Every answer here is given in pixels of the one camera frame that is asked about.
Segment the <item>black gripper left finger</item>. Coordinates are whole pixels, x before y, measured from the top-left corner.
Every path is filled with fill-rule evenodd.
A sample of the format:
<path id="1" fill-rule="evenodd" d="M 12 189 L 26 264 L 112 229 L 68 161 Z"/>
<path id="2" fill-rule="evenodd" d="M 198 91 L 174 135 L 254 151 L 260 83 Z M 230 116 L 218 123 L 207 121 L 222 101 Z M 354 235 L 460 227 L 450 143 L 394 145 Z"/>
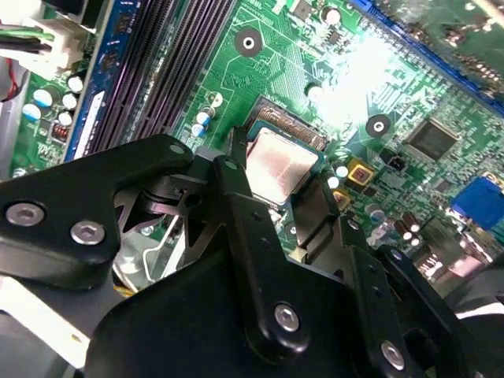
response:
<path id="1" fill-rule="evenodd" d="M 124 233 L 164 215 L 184 220 L 189 273 L 222 254 L 232 263 L 248 343 L 295 357 L 309 329 L 283 277 L 290 269 L 266 206 L 247 181 L 246 139 L 196 156 L 168 135 L 117 146 L 1 185 L 1 271 L 89 290 L 109 275 Z"/>

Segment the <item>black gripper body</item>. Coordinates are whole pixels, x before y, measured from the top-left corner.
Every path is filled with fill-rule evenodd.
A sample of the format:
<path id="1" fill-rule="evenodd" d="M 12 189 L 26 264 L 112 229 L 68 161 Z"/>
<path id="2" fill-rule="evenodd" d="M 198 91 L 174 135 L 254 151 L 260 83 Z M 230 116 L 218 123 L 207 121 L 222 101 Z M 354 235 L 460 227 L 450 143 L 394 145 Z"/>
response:
<path id="1" fill-rule="evenodd" d="M 359 377 L 371 374 L 354 289 L 376 261 L 351 251 L 344 277 L 282 250 L 217 251 L 113 308 L 87 377 Z"/>

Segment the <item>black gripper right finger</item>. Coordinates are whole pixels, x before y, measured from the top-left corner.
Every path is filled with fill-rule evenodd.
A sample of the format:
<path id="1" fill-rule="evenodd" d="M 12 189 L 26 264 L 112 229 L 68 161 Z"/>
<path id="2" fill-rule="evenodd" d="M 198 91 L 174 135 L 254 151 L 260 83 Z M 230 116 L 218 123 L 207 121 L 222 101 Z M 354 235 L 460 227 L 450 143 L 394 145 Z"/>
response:
<path id="1" fill-rule="evenodd" d="M 344 284 L 344 340 L 358 376 L 476 376 L 476 340 L 467 328 L 403 253 L 368 246 L 324 179 L 313 179 L 292 211 L 303 261 Z"/>

